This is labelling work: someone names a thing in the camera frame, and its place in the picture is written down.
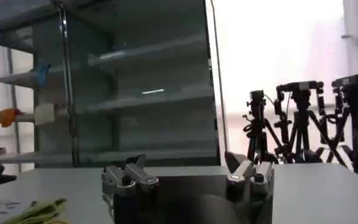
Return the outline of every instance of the metal frame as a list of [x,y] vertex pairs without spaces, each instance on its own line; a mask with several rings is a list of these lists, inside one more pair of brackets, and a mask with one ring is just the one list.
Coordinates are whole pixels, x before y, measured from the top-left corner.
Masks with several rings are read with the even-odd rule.
[[[214,29],[214,39],[216,45],[216,59],[217,59],[217,71],[218,74],[214,75],[212,73],[213,64],[211,63],[211,50],[210,50],[210,32],[209,32],[209,24],[208,24],[208,14],[207,14],[207,4],[206,1],[210,1],[212,7],[212,23]],[[217,24],[216,24],[216,14],[213,0],[204,0],[204,9],[205,9],[205,26],[206,26],[206,42],[208,44],[208,55],[209,55],[209,66],[210,66],[210,74],[212,75],[213,87],[214,87],[214,103],[216,109],[216,119],[217,119],[217,128],[218,128],[218,136],[219,136],[219,149],[217,149],[218,160],[220,161],[220,165],[225,166],[226,162],[223,160],[223,154],[225,151],[228,151],[228,140],[227,140],[227,129],[226,129],[226,114],[225,114],[225,104],[223,100],[223,91],[222,91],[222,78],[221,78],[221,69],[220,69],[220,55],[219,55],[219,47],[218,47],[218,36],[217,36]]]
[[72,71],[68,44],[66,9],[62,2],[53,1],[53,3],[58,10],[58,22],[60,23],[59,25],[63,41],[65,99],[67,102],[68,128],[69,134],[71,135],[72,165],[74,167],[78,167],[80,165],[79,136],[75,114],[74,90],[72,87]]

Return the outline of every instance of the glass panel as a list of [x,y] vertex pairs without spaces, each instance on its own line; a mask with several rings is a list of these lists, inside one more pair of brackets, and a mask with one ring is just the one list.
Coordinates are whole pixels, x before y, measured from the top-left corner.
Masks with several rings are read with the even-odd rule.
[[17,86],[17,105],[25,113],[17,121],[21,122],[21,153],[28,154],[14,160],[34,161],[41,167],[72,166],[71,138],[65,116],[37,126],[36,134],[33,123],[22,123],[34,120],[37,106],[53,104],[61,109],[66,105],[61,32],[58,15],[53,7],[50,10],[52,16],[0,31],[0,44],[18,50],[12,52],[13,74],[3,73],[0,82]]
[[103,1],[77,13],[68,24],[82,159],[218,164],[204,2]]
[[[215,3],[231,151],[247,153],[249,139],[242,128],[249,122],[242,118],[242,114],[248,114],[250,109],[245,104],[250,101],[250,91],[263,89],[275,100],[277,85],[322,81],[325,85],[325,103],[330,107],[327,112],[333,110],[331,82],[352,75],[350,72],[358,72],[358,57],[355,57],[358,55],[358,47],[347,48],[346,43],[350,43],[350,40],[341,39],[346,34],[343,1],[241,1],[233,5],[223,1]],[[353,35],[357,35],[355,26],[356,23],[353,23]],[[288,94],[285,95],[284,111],[287,98]],[[314,110],[316,100],[315,91],[312,91],[310,102]],[[290,100],[289,119],[293,120],[293,112],[296,110],[295,102]],[[269,100],[265,117],[271,125],[278,121]],[[334,126],[330,125],[330,136],[334,135],[334,130]],[[345,134],[346,143],[350,144],[350,130],[346,130]],[[321,146],[320,135],[313,124],[309,126],[309,136],[313,142],[312,150]],[[267,142],[269,152],[273,152],[276,144],[269,134]]]

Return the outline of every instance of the tripod head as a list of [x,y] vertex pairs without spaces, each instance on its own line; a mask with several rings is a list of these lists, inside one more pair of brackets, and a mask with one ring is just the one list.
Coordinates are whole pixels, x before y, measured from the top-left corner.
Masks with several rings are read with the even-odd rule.
[[306,111],[311,105],[309,100],[311,96],[311,89],[315,89],[317,92],[317,98],[320,94],[323,94],[323,82],[309,81],[309,82],[292,82],[285,85],[279,85],[276,87],[276,92],[282,95],[283,92],[291,92],[292,99],[297,105],[299,111]]
[[348,103],[350,107],[358,107],[358,74],[337,79],[332,82],[332,87],[339,100],[342,99],[342,102]]
[[263,90],[250,92],[251,102],[247,102],[247,106],[251,106],[250,114],[254,120],[262,122],[264,119],[265,99]]

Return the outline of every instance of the tripod leg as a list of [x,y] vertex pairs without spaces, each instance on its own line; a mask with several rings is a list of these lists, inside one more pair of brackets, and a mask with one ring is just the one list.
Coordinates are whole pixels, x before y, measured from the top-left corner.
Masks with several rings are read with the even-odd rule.
[[267,161],[267,154],[268,154],[268,150],[267,150],[267,135],[265,132],[262,133],[262,148],[261,148],[261,152],[260,152],[260,159],[261,161],[260,162],[263,162],[263,161]]
[[296,163],[302,163],[303,162],[302,153],[301,153],[301,147],[302,147],[301,141],[302,141],[302,134],[298,130],[297,131],[297,141],[295,142],[295,162]]
[[339,161],[339,163],[343,166],[345,166],[345,163],[342,159],[342,157],[340,156],[340,154],[338,153],[338,151],[336,150],[337,147],[337,141],[336,142],[331,142],[331,140],[329,139],[329,137],[327,135],[325,135],[324,133],[321,132],[321,128],[320,128],[320,123],[317,120],[317,118],[315,117],[315,114],[313,113],[313,111],[309,111],[308,112],[309,117],[312,119],[314,125],[317,127],[317,129],[320,131],[320,134],[324,137],[324,140],[326,142],[326,144],[329,146],[329,149],[332,151],[332,153],[334,154],[334,156],[337,158],[337,160]]
[[340,147],[344,150],[345,154],[347,154],[349,160],[353,162],[355,160],[354,151],[351,148],[349,148],[347,145],[341,145]]
[[315,154],[320,158],[322,156],[322,154],[324,153],[325,148],[324,147],[320,147],[315,151]]
[[294,139],[295,139],[295,135],[297,134],[297,123],[294,122],[293,123],[293,129],[291,130],[291,135],[290,135],[290,141],[289,141],[289,146],[287,148],[287,151],[289,153],[291,153],[293,151],[293,144],[294,144]]
[[250,144],[248,146],[247,157],[250,161],[254,161],[254,153],[256,150],[256,140],[254,137],[250,137]]
[[278,147],[282,147],[282,144],[281,144],[281,142],[279,141],[278,137],[276,136],[274,130],[272,129],[269,120],[264,119],[264,124],[265,124],[265,126],[267,127],[268,131],[270,132],[270,134],[271,134],[272,138],[274,139],[276,145],[277,145]]
[[326,158],[326,162],[331,163],[333,158],[334,158],[334,154],[332,153],[332,151],[330,151],[328,157]]
[[311,148],[310,143],[309,143],[309,134],[307,131],[308,125],[309,125],[309,118],[308,118],[308,115],[305,115],[305,117],[302,117],[302,123],[301,123],[301,128],[300,128],[304,150],[310,150],[310,148]]
[[350,111],[347,110],[347,109],[344,109],[343,111],[343,115],[342,117],[340,118],[340,124],[339,125],[336,125],[337,129],[336,129],[336,136],[335,136],[335,144],[337,145],[339,142],[340,142],[340,139],[342,138],[343,136],[343,129],[344,129],[344,126],[345,126],[345,123],[347,122],[347,118],[350,114]]
[[351,111],[351,121],[352,121],[352,145],[353,151],[355,154],[355,159],[353,161],[354,171],[358,174],[358,110]]

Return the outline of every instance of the yellow cloth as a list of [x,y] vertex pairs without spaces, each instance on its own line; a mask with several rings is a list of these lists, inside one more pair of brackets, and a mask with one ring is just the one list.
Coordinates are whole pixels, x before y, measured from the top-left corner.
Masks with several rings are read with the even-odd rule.
[[32,204],[21,215],[3,224],[67,224],[65,221],[53,220],[65,210],[66,200],[61,198],[54,202],[38,202]]
[[0,111],[0,124],[2,127],[6,128],[10,126],[14,121],[17,115],[22,114],[19,109],[8,108]]

